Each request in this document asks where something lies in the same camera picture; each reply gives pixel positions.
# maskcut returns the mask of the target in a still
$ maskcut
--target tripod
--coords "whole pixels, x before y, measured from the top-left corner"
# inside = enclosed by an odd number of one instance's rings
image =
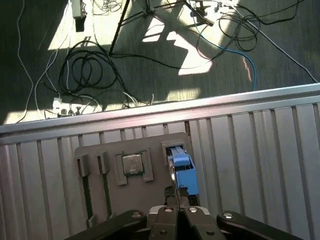
[[[125,5],[124,5],[124,8],[123,8],[123,12],[122,12],[122,15],[120,17],[120,21],[118,23],[118,27],[115,31],[115,35],[113,37],[113,40],[112,40],[112,44],[111,44],[111,47],[110,47],[110,50],[109,50],[109,54],[111,55],[113,53],[113,50],[114,50],[114,47],[116,45],[116,41],[117,41],[117,38],[118,38],[118,35],[119,35],[119,32],[120,32],[120,29],[122,26],[128,24],[128,23],[131,23],[133,22],[134,20],[137,20],[141,17],[144,17],[144,16],[148,16],[148,15],[152,15],[154,14],[155,12],[155,9],[159,9],[159,8],[164,8],[164,9],[171,9],[171,8],[174,8],[176,7],[176,4],[185,4],[192,12],[192,14],[197,17],[197,19],[200,19],[202,20],[200,23],[196,24],[197,26],[198,25],[202,25],[202,24],[209,24],[210,26],[213,25],[213,22],[211,22],[210,20],[208,20],[207,18],[204,17],[203,13],[202,12],[199,12],[198,10],[194,9],[188,2],[187,0],[178,0],[177,2],[172,2],[172,3],[167,3],[167,4],[163,4],[163,5],[159,5],[159,6],[155,6],[153,8],[151,8],[150,6],[150,0],[144,0],[144,4],[145,4],[145,9],[136,13],[136,14],[133,14],[132,16],[129,16],[127,18],[125,18],[126,16],[126,13],[127,13],[127,10],[128,10],[128,6],[129,6],[129,3],[130,3],[131,0],[126,0],[125,1]]]

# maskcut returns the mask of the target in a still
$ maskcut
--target connector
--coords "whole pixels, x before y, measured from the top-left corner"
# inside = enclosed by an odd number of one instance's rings
[[[53,111],[55,113],[59,113],[60,112],[61,104],[62,104],[62,98],[55,97],[53,99],[52,107],[53,107]]]

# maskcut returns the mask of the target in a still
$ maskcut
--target electrical outlet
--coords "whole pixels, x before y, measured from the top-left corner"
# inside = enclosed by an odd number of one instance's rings
[[[91,106],[91,105],[82,105],[82,104],[75,104],[75,103],[67,103],[62,102],[61,98],[55,97],[52,103],[53,112],[58,115],[70,115],[72,113],[79,113],[79,114],[91,114],[101,112],[103,109],[100,106]]]

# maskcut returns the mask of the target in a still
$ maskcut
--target floor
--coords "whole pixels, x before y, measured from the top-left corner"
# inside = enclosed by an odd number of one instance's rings
[[[165,4],[166,1],[151,1],[152,6]],[[46,69],[50,55],[59,49],[56,60],[48,75],[53,84],[58,87],[58,76],[69,46],[81,40],[97,41],[109,49],[116,27],[122,13],[120,0],[111,1],[117,3],[107,15],[92,14],[92,2],[84,0],[88,12],[84,32],[75,32],[71,8],[64,15],[67,5],[65,0],[29,0],[25,3],[25,9],[20,20],[21,46],[20,56],[25,68],[30,74],[34,84]],[[257,15],[267,14],[292,5],[296,0],[239,0],[244,6],[249,7]],[[141,11],[143,0],[133,0],[130,3],[128,15]],[[204,5],[213,5],[212,2],[204,2]],[[0,79],[2,96],[0,107],[0,123],[12,124],[23,116],[26,100],[28,98],[31,83],[17,57],[18,32],[17,18],[22,7],[22,0],[12,0],[3,3],[1,14],[3,19],[0,39]],[[99,14],[99,9],[94,6],[94,12]],[[219,16],[213,8],[208,8],[209,19]],[[288,18],[294,13],[294,8],[286,12],[266,17],[266,21],[279,18]],[[318,16],[320,13],[320,1],[308,0],[299,6],[297,17],[289,22],[277,25],[263,26],[261,29],[284,48],[291,56],[307,67],[316,79],[320,79],[320,28]],[[154,94],[154,104],[183,101],[198,98],[207,98],[235,93],[244,93],[253,89],[253,69],[250,63],[242,56],[234,53],[225,53],[218,59],[207,63],[197,53],[195,45],[198,35],[188,28],[192,25],[190,10],[182,5],[173,9],[157,10],[154,16],[142,17],[121,28],[119,38],[114,49],[115,53],[139,54],[157,59],[168,65],[192,69],[168,68],[153,61],[137,58],[117,58],[114,63],[121,74],[123,81],[132,95],[148,101]],[[223,23],[223,27],[233,30],[233,24]],[[208,27],[203,35],[216,44],[224,45],[228,41],[223,37],[218,24]],[[83,49],[96,50],[91,44],[81,46]],[[200,41],[200,51],[207,57],[214,56],[219,50],[211,44]],[[258,36],[256,48],[246,53],[254,62],[257,69],[256,90],[282,88],[302,84],[313,83],[304,70],[289,60],[284,54],[271,45],[263,36]],[[108,84],[113,73],[111,68],[103,65],[103,81]],[[47,78],[42,79],[50,84]],[[74,85],[72,77],[70,86]],[[97,95],[101,91],[90,90],[82,93]],[[44,109],[52,109],[53,99],[58,95],[47,89],[41,81],[37,86],[37,102],[40,111],[37,111],[35,94],[32,92],[28,111],[23,121],[34,121],[45,118]],[[107,110],[122,107],[125,96],[121,92],[108,91],[100,94],[97,100]],[[69,98],[62,98],[63,102],[70,102]]]

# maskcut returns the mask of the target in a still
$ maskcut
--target bolt head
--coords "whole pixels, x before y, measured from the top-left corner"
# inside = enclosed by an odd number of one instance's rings
[[[140,218],[140,217],[141,217],[141,214],[140,214],[139,212],[134,212],[134,213],[132,213],[132,217],[133,217],[134,219]]]
[[[232,214],[231,213],[227,213],[227,212],[223,214],[223,217],[225,217],[226,219],[232,219],[233,218]]]
[[[167,208],[164,209],[164,211],[166,213],[171,213],[173,211],[173,209],[171,207],[167,207]]]
[[[195,207],[190,207],[189,211],[192,212],[192,213],[196,213],[198,211],[198,209],[195,208]]]

